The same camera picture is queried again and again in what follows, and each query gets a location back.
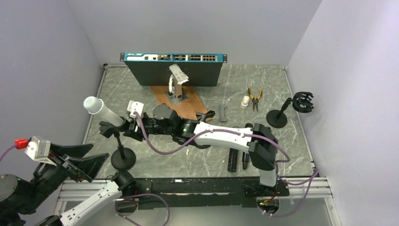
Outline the black mic stand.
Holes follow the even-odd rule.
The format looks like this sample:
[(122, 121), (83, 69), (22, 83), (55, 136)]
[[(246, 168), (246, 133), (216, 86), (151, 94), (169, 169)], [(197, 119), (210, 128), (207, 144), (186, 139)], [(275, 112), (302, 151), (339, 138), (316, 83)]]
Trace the black mic stand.
[(114, 126), (110, 122), (101, 121), (99, 123), (100, 134), (105, 138), (110, 138), (111, 135), (117, 140), (117, 150), (111, 155), (111, 165), (117, 170), (129, 170), (136, 163), (136, 154), (130, 148), (124, 147), (120, 140), (120, 132), (125, 132), (129, 128), (129, 121), (121, 118), (123, 124), (121, 126)]
[(209, 122), (215, 116), (215, 111), (209, 110), (206, 113), (196, 113), (197, 121)]

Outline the white microphone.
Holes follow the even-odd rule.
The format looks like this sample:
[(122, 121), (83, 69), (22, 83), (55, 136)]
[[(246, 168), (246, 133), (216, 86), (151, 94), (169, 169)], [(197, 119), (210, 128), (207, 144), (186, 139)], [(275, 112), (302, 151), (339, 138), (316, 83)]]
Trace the white microphone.
[(84, 100), (83, 106), (89, 114), (101, 117), (115, 127), (120, 127), (124, 124), (124, 119), (110, 110), (102, 99), (89, 96)]

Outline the silver head black microphone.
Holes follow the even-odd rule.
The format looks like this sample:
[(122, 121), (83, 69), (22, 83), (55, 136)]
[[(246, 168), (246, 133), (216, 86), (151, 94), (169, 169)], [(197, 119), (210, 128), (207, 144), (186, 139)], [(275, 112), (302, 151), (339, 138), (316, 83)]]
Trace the silver head black microphone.
[(229, 159), (227, 164), (227, 171), (230, 173), (235, 173), (237, 170), (237, 159), (238, 159), (238, 150), (230, 148), (229, 150)]

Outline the slim black microphone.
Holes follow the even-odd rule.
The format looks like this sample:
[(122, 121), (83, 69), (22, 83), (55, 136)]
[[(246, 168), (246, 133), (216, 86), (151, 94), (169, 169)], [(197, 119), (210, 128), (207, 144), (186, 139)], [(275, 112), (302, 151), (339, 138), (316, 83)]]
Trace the slim black microphone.
[[(246, 123), (245, 127), (253, 128), (253, 124)], [(243, 168), (243, 170), (246, 170), (248, 168), (249, 160), (250, 160), (250, 155), (248, 153), (243, 152), (242, 153), (242, 168)]]

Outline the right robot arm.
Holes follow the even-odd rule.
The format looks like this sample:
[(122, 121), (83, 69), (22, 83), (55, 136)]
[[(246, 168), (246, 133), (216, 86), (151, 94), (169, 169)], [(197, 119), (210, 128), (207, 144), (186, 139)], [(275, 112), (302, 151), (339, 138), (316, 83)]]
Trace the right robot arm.
[(166, 104), (154, 108), (154, 117), (143, 112), (143, 104), (130, 102), (127, 112), (131, 119), (124, 136), (138, 141), (149, 135), (168, 135), (181, 147), (192, 145), (200, 149), (222, 146), (249, 154), (252, 165), (258, 169), (259, 189), (264, 195), (271, 195), (278, 188), (276, 155), (278, 140), (271, 128), (256, 123), (250, 127), (229, 128), (206, 123), (215, 113), (200, 114), (198, 120), (180, 117)]

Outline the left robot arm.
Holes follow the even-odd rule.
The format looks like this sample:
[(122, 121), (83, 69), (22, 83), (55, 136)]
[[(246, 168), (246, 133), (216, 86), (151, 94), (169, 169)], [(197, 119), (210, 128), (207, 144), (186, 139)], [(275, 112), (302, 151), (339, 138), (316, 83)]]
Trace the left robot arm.
[[(76, 182), (92, 182), (109, 154), (85, 155), (92, 144), (61, 146), (50, 144), (52, 164), (40, 163), (31, 181), (12, 174), (0, 177), (0, 224), (23, 226), (20, 215), (31, 215), (68, 178)], [(40, 226), (80, 226), (103, 206), (119, 197), (134, 194), (136, 181), (125, 170), (119, 170), (112, 179), (94, 195), (61, 215), (52, 215), (38, 224)]]

